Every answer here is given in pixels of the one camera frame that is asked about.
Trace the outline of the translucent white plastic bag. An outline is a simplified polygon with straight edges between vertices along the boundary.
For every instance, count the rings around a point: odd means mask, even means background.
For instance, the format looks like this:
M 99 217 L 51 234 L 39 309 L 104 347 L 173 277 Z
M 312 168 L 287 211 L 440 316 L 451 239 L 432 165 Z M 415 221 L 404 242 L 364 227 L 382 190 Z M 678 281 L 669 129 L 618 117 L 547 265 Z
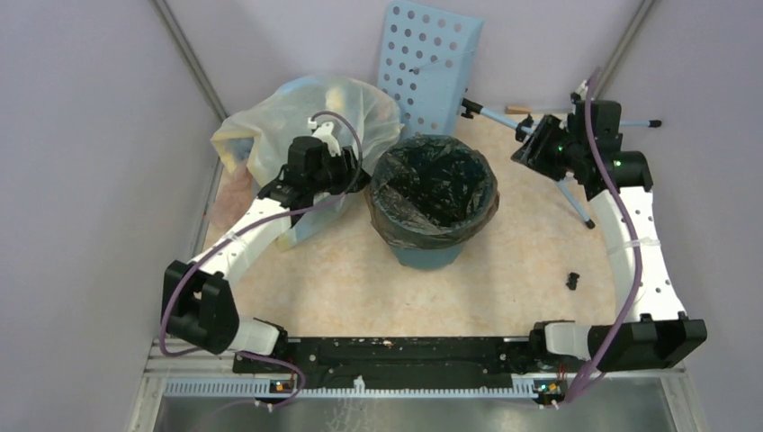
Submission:
M 272 229 L 290 248 L 336 220 L 370 182 L 379 157 L 403 128 L 397 103 L 382 90 L 344 76 L 307 76 L 280 87 L 254 108 L 228 117 L 211 137 L 237 181 L 258 184 L 244 202 L 220 202 L 229 230 L 216 248 Z

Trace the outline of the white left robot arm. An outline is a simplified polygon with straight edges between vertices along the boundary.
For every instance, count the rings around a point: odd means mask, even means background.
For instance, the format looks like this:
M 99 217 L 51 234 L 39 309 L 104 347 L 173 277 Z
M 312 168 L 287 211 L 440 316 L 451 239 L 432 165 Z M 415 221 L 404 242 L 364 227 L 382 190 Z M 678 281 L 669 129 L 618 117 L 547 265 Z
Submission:
M 317 136 L 295 138 L 275 179 L 233 228 L 193 260 L 167 267 L 160 337 L 174 336 L 212 354 L 247 351 L 267 372 L 283 369 L 289 349 L 278 341 L 282 331 L 240 317 L 232 287 L 305 214 L 361 190 L 367 183 L 362 162 L 357 147 L 340 148 L 334 139 Z

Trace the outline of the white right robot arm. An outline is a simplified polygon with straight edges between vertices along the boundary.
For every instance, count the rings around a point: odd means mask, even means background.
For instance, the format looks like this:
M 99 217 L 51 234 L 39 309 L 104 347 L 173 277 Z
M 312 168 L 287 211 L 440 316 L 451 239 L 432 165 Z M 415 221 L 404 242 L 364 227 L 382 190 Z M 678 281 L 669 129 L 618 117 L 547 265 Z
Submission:
M 702 319 L 689 318 L 675 293 L 653 215 L 653 180 L 646 157 L 622 149 L 622 106 L 574 102 L 565 120 L 526 117 L 516 129 L 522 146 L 513 161 L 553 181 L 573 176 L 603 233 L 615 280 L 615 323 L 536 324 L 530 364 L 551 371 L 564 356 L 596 359 L 601 372 L 668 369 L 707 339 Z

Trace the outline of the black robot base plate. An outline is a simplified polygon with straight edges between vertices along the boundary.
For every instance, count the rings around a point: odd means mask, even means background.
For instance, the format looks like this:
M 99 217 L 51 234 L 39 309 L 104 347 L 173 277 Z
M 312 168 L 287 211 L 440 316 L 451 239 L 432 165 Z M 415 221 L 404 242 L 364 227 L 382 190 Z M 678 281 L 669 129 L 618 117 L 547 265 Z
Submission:
M 293 378 L 296 366 L 309 390 L 344 389 L 358 378 L 370 390 L 503 390 L 531 373 L 582 366 L 543 355 L 524 337 L 291 337 L 273 357 L 276 364 L 237 355 L 232 370 Z

